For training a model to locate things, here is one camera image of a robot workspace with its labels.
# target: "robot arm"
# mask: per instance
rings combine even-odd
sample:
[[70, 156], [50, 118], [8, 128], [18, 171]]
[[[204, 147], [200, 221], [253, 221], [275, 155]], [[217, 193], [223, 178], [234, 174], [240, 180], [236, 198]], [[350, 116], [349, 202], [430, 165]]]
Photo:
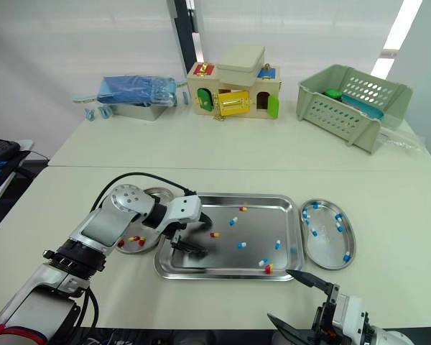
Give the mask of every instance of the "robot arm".
[[103, 270], [106, 257], [131, 222], [140, 221], [157, 235], [165, 234], [174, 247], [197, 251], [197, 246], [181, 243], [179, 233], [186, 223], [200, 220], [201, 209], [196, 195], [163, 206], [134, 185], [116, 186], [56, 252], [43, 253], [49, 261], [0, 312], [0, 344], [28, 344], [29, 339], [31, 344], [46, 344], [72, 329], [80, 308], [71, 298], [88, 289], [89, 279]]
[[287, 270], [293, 278], [308, 286], [315, 286], [328, 297], [318, 307], [312, 328], [299, 331], [277, 317], [268, 314], [278, 331], [296, 345], [414, 345], [398, 332], [388, 332], [369, 325], [369, 315], [362, 299], [344, 295], [340, 286], [325, 282], [311, 273]]

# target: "round metal plate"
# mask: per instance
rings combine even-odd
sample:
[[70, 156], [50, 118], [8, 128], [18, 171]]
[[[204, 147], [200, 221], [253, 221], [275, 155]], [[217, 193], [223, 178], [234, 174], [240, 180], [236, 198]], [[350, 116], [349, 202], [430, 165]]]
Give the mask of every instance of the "round metal plate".
[[327, 270], [341, 270], [353, 262], [356, 239], [350, 221], [338, 206], [313, 199], [303, 204], [300, 213], [305, 252], [315, 264]]
[[[144, 192], [150, 196], [157, 196], [160, 198], [159, 203], [165, 206], [174, 198], [174, 195], [170, 190], [162, 187], [149, 188], [144, 190]], [[146, 240], [144, 246], [141, 247], [138, 241], [130, 242], [128, 238], [133, 236], [145, 237]], [[154, 229], [149, 228], [148, 226], [139, 224], [139, 222], [131, 223], [123, 235], [124, 245], [121, 248], [116, 247], [116, 249], [124, 254], [148, 252], [158, 244], [160, 237], [161, 235], [156, 235]]]

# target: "plastic basket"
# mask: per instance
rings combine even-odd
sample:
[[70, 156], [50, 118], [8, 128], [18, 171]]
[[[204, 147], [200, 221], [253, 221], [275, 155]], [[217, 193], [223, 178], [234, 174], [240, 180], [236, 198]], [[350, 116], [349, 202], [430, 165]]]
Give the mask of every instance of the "plastic basket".
[[[323, 95], [338, 89], [369, 106], [383, 111], [381, 121], [370, 119], [359, 110]], [[405, 116], [412, 89], [362, 73], [344, 65], [332, 65], [299, 83], [297, 116], [338, 135], [348, 145], [372, 153], [380, 126], [397, 128]]]

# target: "yellow door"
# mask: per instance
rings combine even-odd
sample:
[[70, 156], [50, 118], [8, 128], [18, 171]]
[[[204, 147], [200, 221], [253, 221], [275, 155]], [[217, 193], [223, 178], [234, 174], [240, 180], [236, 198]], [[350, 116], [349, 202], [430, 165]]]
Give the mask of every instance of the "yellow door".
[[250, 109], [248, 91], [219, 93], [214, 98], [221, 116], [246, 113]]

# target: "metal tray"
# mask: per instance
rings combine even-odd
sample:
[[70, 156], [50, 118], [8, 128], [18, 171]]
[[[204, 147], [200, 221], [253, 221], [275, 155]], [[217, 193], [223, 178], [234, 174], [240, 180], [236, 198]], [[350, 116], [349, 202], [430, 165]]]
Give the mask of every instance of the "metal tray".
[[[303, 204], [300, 213], [305, 252], [315, 264], [327, 270], [341, 270], [353, 262], [356, 239], [350, 221], [341, 208], [330, 201], [313, 199]], [[335, 218], [337, 214], [341, 215], [341, 221]], [[343, 259], [346, 253], [349, 253], [347, 262]]]
[[[173, 279], [255, 279], [291, 280], [285, 270], [300, 270], [303, 264], [299, 210], [283, 195], [198, 194], [203, 212], [213, 221], [209, 230], [188, 224], [183, 239], [209, 250], [204, 257], [174, 250], [162, 239], [155, 255], [156, 271]], [[240, 211], [241, 206], [247, 211]], [[238, 221], [231, 226], [234, 217]], [[210, 232], [220, 236], [213, 238]], [[281, 241], [275, 249], [277, 240]], [[238, 243], [246, 242], [244, 248]], [[273, 264], [266, 274], [259, 262]]]
[[[144, 190], [144, 193], [150, 196], [157, 196], [159, 198], [159, 203], [165, 206], [174, 198], [174, 195], [169, 189], [162, 187], [148, 188]], [[145, 237], [146, 241], [144, 246], [139, 246], [138, 241], [130, 242], [128, 238], [133, 236]], [[116, 249], [124, 254], [145, 253], [156, 247], [159, 238], [160, 235], [157, 235], [154, 229], [140, 224], [139, 222], [131, 223], [122, 237], [124, 245], [122, 247], [116, 247]]]

